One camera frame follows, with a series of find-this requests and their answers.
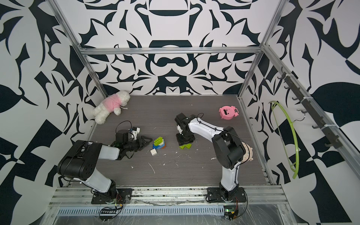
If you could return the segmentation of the dark blue lego brick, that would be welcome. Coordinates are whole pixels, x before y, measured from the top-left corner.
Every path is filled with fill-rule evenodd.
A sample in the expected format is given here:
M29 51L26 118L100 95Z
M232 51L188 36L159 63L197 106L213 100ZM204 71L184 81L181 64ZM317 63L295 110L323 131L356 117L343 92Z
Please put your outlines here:
M153 145L153 148L158 150L158 149L161 149L162 145Z

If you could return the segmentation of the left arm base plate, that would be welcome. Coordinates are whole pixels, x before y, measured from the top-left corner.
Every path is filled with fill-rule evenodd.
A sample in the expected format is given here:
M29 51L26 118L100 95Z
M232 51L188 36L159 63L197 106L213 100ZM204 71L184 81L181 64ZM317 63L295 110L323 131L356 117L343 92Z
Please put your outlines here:
M123 204L128 203L132 198L132 188L110 189L107 193L100 193L92 190L91 204Z

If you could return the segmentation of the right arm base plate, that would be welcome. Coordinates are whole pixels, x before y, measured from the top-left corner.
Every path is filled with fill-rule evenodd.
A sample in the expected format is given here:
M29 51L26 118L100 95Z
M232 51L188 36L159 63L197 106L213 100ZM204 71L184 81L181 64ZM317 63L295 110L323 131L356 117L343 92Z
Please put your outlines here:
M245 189L242 187L236 187L232 191L227 191L223 187L208 187L205 200L209 203L245 203L247 201L247 195L245 194Z

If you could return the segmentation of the green L-shaped lego brick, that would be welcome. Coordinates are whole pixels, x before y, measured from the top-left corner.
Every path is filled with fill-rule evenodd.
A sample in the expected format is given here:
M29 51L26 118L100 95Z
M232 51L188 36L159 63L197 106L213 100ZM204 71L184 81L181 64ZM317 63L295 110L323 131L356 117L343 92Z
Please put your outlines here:
M180 146L181 149L190 149L191 147L192 147L191 143Z

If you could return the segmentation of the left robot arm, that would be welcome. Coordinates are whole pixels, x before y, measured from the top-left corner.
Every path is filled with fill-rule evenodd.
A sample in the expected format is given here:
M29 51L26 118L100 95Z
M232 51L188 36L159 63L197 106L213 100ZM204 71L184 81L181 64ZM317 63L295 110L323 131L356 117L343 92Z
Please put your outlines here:
M122 160L131 158L128 152L138 152L147 147L152 138L139 136L138 130L120 130L111 145L99 142L76 141L57 166L57 173L90 187L95 193L115 199L118 195L116 184L96 168L99 159Z

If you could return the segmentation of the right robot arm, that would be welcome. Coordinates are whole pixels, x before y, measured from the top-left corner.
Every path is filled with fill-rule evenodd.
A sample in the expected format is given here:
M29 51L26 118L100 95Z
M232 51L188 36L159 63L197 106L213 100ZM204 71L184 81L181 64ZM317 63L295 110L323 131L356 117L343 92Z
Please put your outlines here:
M240 201L245 192L240 190L238 176L240 165L253 159L253 149L238 137L233 127L217 127L203 121L199 116L185 116L183 113L175 117L177 129L176 139L179 146L193 143L195 134L209 140L214 147L216 159L222 166L222 178L219 188L208 191L208 202Z

